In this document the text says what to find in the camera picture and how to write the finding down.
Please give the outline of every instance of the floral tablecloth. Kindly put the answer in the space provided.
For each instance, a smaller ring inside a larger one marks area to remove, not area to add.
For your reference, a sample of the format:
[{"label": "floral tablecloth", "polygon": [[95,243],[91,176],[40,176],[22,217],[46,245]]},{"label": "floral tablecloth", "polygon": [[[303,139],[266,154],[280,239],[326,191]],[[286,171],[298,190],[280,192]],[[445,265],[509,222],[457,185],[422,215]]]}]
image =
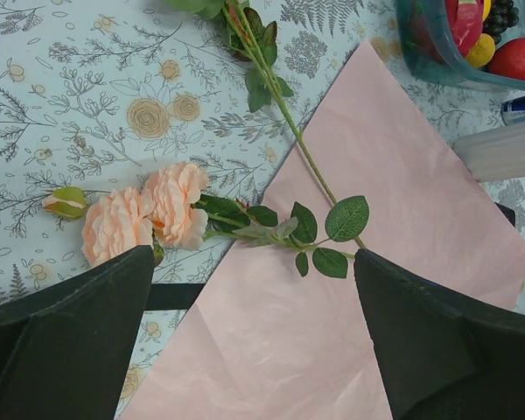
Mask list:
[{"label": "floral tablecloth", "polygon": [[[505,96],[409,74],[393,0],[251,4],[264,21],[278,21],[276,72],[296,94],[289,104],[300,124],[367,38],[447,141],[501,125]],[[221,49],[209,24],[162,0],[0,0],[0,304],[88,267],[82,223],[41,209],[52,189],[80,186],[96,200],[140,186],[162,165],[191,160],[210,173],[214,192],[258,201],[292,140],[276,109],[247,111],[246,68]],[[517,212],[525,237],[525,179],[486,189]],[[154,281],[203,283],[228,246],[168,249]],[[517,310],[525,312],[525,290]],[[119,412],[183,315],[144,314]]]}]

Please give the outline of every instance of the red apple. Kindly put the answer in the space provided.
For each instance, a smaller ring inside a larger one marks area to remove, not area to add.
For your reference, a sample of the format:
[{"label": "red apple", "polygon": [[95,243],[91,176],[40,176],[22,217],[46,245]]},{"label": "red apple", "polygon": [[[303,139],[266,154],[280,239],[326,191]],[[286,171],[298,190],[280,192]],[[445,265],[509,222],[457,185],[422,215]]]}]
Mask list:
[{"label": "red apple", "polygon": [[514,39],[496,51],[488,72],[525,81],[525,38]]}]

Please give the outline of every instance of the pink paper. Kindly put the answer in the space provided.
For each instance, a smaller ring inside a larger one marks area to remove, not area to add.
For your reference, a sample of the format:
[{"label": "pink paper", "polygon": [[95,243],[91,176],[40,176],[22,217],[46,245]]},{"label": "pink paper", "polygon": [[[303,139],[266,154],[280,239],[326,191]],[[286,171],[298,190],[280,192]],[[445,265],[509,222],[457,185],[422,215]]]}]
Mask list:
[{"label": "pink paper", "polygon": [[[525,241],[364,43],[304,133],[338,197],[371,208],[362,239],[404,268],[510,308]],[[330,209],[298,150],[264,204]],[[342,247],[355,251],[355,244]],[[236,243],[122,415],[124,420],[392,418],[352,272],[300,278],[294,255]]]}]

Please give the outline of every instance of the rose bud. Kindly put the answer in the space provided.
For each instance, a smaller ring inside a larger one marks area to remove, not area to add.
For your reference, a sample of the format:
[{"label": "rose bud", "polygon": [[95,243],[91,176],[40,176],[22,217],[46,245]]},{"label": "rose bud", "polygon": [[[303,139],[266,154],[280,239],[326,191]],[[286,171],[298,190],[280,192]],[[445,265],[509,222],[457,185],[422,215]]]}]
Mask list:
[{"label": "rose bud", "polygon": [[47,212],[69,220],[79,219],[88,208],[84,192],[77,186],[66,186],[55,190],[43,199],[42,204]]}]

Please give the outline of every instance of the plastic container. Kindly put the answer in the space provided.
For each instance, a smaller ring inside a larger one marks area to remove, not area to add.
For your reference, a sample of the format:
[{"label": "plastic container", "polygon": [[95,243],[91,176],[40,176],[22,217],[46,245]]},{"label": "plastic container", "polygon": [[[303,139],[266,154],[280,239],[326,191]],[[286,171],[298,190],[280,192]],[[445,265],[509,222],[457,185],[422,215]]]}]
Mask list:
[{"label": "plastic container", "polygon": [[[502,34],[506,42],[525,37],[525,0],[514,0],[520,11],[520,23]],[[445,0],[396,0],[397,19],[402,40],[404,59],[412,74],[430,83],[439,83],[459,88],[501,91],[525,90],[525,81],[490,74],[470,66],[453,42]],[[421,49],[417,33],[430,40],[438,60]]]}]

